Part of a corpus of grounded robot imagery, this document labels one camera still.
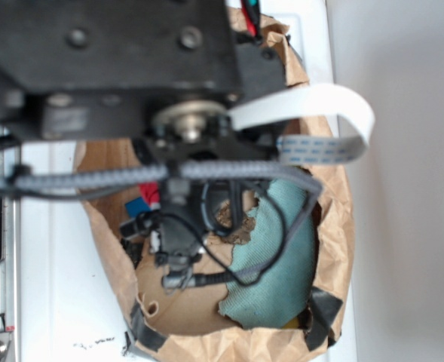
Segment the metal frame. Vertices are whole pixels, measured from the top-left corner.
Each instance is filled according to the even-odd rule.
[[[9,174],[20,159],[19,150],[0,152],[0,176]],[[6,343],[7,354],[2,362],[18,360],[18,265],[20,236],[20,205],[18,201],[3,200],[2,210],[2,261],[0,262],[0,341]]]

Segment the green fabric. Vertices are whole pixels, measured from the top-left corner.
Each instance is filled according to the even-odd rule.
[[[305,202],[305,191],[292,183],[272,181],[268,194],[285,215],[287,228]],[[263,198],[249,213],[256,227],[251,240],[235,245],[231,269],[241,270],[264,262],[274,255],[280,245],[282,226],[277,212]],[[239,322],[243,328],[281,328],[298,315],[309,297],[315,263],[315,237],[312,219],[306,219],[295,240],[279,261],[269,269],[260,282],[251,287],[227,284],[228,296],[219,303],[219,312]]]

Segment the white surface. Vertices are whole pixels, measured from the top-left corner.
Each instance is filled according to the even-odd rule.
[[[23,161],[36,172],[69,172],[73,154],[74,143],[25,146]],[[130,360],[81,205],[23,200],[21,241],[21,362]]]
[[[444,2],[327,2],[336,81],[378,119],[348,166],[359,361],[444,361]]]
[[[265,0],[262,10],[293,24],[292,41],[313,84],[331,82],[323,1]],[[332,126],[337,131],[335,122]],[[73,143],[27,146],[23,161],[39,173],[67,171],[73,149]],[[23,201],[21,215],[21,362],[125,361],[121,352],[126,327],[81,205]],[[350,298],[344,336],[318,361],[357,360],[353,316]]]

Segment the brown paper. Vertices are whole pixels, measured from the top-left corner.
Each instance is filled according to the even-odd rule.
[[[234,29],[245,29],[245,20],[239,10],[229,9],[229,16]],[[285,32],[288,26],[270,17],[263,17],[262,27],[266,45],[276,49],[286,66],[287,85],[307,86],[307,74],[286,40]],[[291,123],[289,128],[290,132],[330,135],[329,126],[323,117],[302,119]],[[130,142],[122,140],[87,145],[80,143],[75,165],[78,170],[99,170],[136,164],[138,161]],[[320,249],[314,286],[346,301],[354,258],[354,221],[348,180],[342,166],[310,166],[307,169],[324,184],[324,191],[319,199],[322,215],[317,227]],[[242,330],[233,327],[235,322],[221,317],[216,312],[218,301],[227,295],[225,285],[177,292],[171,298],[162,294],[160,279],[163,271],[160,269],[153,273],[152,268],[144,266],[152,262],[152,256],[145,250],[143,266],[140,263],[135,272],[119,242],[118,226],[127,218],[124,203],[137,196],[139,194],[135,188],[101,201],[84,203],[84,207],[90,218],[100,259],[125,319],[130,324],[130,313],[137,300],[142,304],[148,325],[169,335],[156,353],[139,342],[136,344],[138,348],[163,362],[304,362],[327,349],[327,344],[323,344],[318,349],[309,351],[301,330]],[[210,247],[216,250],[225,262],[230,263],[231,245],[210,239]],[[206,256],[195,268],[197,272],[220,270]],[[341,334],[343,316],[344,308],[332,325],[330,334],[335,340]]]

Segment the ribbon cable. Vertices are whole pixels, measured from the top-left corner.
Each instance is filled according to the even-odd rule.
[[[280,162],[287,165],[343,164],[359,158],[369,147],[375,123],[371,106],[353,90],[317,84],[282,90],[230,111],[234,130],[316,115],[339,115],[358,133],[353,137],[281,136]]]

